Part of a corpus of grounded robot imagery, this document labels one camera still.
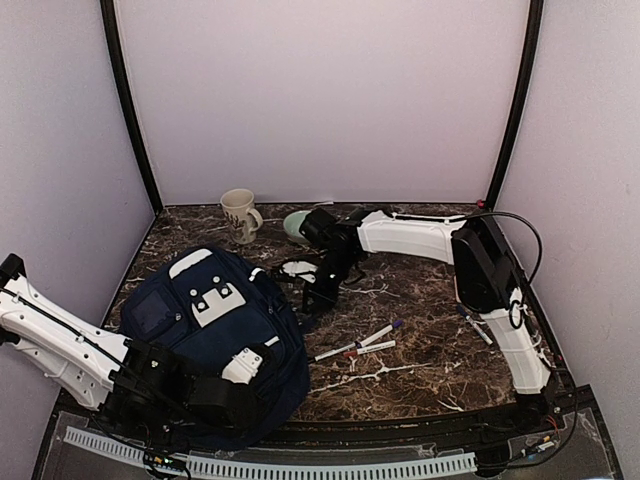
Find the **black capped white marker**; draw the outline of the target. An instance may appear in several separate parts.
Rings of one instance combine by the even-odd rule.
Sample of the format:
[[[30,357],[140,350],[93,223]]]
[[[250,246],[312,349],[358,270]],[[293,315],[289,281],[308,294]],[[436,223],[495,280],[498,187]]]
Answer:
[[[335,348],[335,349],[326,351],[324,353],[321,353],[319,355],[316,355],[316,356],[311,358],[311,362],[317,363],[317,362],[319,362],[321,360],[324,360],[326,358],[330,358],[330,357],[333,357],[333,356],[338,355],[338,354],[342,354],[342,353],[345,353],[345,352],[348,352],[348,351],[352,351],[354,349],[357,349],[360,346],[361,346],[361,344],[359,342],[357,342],[357,341],[351,342],[351,343],[349,343],[349,344],[347,344],[345,346],[342,346],[342,347],[339,347],[339,348]]]

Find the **red capped white marker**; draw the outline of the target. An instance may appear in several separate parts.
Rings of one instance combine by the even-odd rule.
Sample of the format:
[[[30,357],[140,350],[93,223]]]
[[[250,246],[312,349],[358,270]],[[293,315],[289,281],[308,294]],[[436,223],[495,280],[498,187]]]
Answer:
[[[385,342],[362,346],[360,348],[356,348],[354,350],[344,352],[343,356],[346,358],[353,358],[353,357],[358,357],[358,356],[362,356],[362,355],[366,355],[366,354],[370,354],[378,351],[387,350],[390,348],[394,348],[395,346],[396,346],[396,341],[389,340]]]

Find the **purple capped white marker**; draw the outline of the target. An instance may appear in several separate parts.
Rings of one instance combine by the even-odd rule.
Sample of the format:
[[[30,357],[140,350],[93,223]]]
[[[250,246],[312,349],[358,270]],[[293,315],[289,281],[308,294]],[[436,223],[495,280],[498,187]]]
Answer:
[[[393,330],[401,327],[403,325],[403,321],[402,320],[397,320],[389,325],[386,325],[385,327],[383,327],[382,329],[378,330],[377,332],[373,333],[372,335],[366,337],[365,339],[361,340],[358,345],[360,347],[365,347],[368,345],[373,344],[376,340],[382,338],[383,336],[385,336],[386,334],[392,332]]]

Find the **navy blue student backpack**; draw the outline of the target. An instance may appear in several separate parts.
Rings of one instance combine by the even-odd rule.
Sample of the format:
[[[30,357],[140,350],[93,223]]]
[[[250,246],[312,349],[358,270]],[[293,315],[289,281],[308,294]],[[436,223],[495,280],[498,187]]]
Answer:
[[[219,375],[244,348],[264,357],[248,384],[264,404],[261,422],[237,438],[181,433],[206,447],[258,442],[290,418],[310,388],[303,333],[280,286],[264,269],[214,245],[181,252],[141,283],[121,307],[119,331]]]

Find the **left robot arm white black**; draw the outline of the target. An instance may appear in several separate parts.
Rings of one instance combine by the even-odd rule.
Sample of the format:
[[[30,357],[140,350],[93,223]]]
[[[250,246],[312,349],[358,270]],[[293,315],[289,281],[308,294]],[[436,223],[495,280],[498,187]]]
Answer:
[[[1,263],[1,341],[120,436],[146,428],[160,441],[178,433],[237,438],[264,414],[250,385],[165,347],[98,328],[49,301],[14,253]]]

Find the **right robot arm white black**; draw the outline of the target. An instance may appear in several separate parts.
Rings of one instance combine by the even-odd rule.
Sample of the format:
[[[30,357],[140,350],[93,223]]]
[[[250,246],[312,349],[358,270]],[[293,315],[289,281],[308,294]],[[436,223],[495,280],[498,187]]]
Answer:
[[[303,419],[474,411],[479,429],[530,434],[551,415],[558,370],[495,213],[317,208],[300,231],[314,254],[290,270],[317,321]]]

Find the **light green ceramic bowl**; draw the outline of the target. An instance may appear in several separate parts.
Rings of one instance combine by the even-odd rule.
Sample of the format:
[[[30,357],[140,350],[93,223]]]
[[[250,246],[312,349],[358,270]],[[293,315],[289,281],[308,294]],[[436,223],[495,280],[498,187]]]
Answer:
[[[283,229],[287,238],[298,245],[309,245],[310,242],[301,233],[301,226],[310,210],[298,210],[287,215],[283,220]]]

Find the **small circuit board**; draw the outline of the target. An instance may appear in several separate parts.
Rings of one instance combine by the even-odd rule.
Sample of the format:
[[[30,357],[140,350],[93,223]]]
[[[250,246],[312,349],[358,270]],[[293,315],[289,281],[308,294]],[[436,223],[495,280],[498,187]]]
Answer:
[[[177,474],[186,470],[186,463],[183,460],[151,451],[143,453],[142,461],[146,467],[159,472]]]

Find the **cream ceramic mug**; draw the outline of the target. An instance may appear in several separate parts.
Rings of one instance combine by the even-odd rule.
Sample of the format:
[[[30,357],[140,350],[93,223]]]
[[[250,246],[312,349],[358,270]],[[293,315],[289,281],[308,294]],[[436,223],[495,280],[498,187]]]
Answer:
[[[264,223],[254,193],[243,188],[229,190],[221,196],[220,205],[232,240],[240,245],[254,242]]]

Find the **blue capped thin pen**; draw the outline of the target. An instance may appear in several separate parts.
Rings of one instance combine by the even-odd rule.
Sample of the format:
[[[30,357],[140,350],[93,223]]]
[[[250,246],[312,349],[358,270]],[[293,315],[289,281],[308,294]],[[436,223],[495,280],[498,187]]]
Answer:
[[[488,346],[493,344],[491,337],[481,328],[479,323],[471,317],[461,304],[456,305],[456,311]]]

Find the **black front rail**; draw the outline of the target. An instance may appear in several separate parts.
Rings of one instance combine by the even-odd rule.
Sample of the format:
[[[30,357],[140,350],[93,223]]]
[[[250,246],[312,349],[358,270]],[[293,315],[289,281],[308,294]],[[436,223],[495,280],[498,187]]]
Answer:
[[[175,452],[231,458],[240,454],[256,456],[267,450],[320,452],[422,445],[433,447],[437,452],[487,451],[494,462],[499,462],[506,459],[507,448],[531,445],[547,431],[561,444],[574,438],[602,440],[595,400],[588,386],[580,387],[574,393],[561,391],[550,404],[549,413],[540,417],[525,417],[521,406],[511,402],[481,410],[395,420],[290,421],[245,449],[206,447],[202,440],[189,440]]]

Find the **left black frame post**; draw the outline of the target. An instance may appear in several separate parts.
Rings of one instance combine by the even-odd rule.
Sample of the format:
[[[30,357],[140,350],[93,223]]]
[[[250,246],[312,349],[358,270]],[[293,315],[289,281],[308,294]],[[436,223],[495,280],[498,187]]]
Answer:
[[[149,160],[142,129],[139,123],[136,107],[134,105],[132,89],[125,64],[122,40],[119,32],[116,3],[113,0],[100,0],[99,4],[112,75],[129,141],[134,153],[137,169],[143,182],[146,196],[154,215],[158,216],[164,210],[164,205],[157,182],[152,172],[151,162]]]

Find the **black frame post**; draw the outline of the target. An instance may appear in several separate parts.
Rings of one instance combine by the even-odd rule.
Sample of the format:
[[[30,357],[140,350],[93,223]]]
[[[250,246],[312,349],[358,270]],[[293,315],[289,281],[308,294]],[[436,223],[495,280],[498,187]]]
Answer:
[[[484,208],[487,210],[493,210],[498,203],[516,144],[533,74],[544,4],[543,0],[531,0],[529,2],[525,35],[512,101],[496,164],[484,199]]]
[[[137,169],[143,182],[146,196],[154,215],[158,216],[164,210],[164,205],[157,182],[152,172],[151,162],[149,160],[142,129],[139,123],[136,107],[134,105],[132,89],[125,64],[122,40],[119,32],[116,3],[113,0],[100,0],[99,4],[112,75],[129,141],[134,153]]]

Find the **right black frame post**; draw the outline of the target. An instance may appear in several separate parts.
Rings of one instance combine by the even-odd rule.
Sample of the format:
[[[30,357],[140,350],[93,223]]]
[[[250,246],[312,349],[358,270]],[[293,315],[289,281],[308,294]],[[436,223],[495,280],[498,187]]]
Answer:
[[[487,210],[493,210],[498,203],[516,144],[533,74],[544,4],[543,0],[531,0],[529,2],[525,35],[512,101],[496,164],[484,199],[484,208]]]

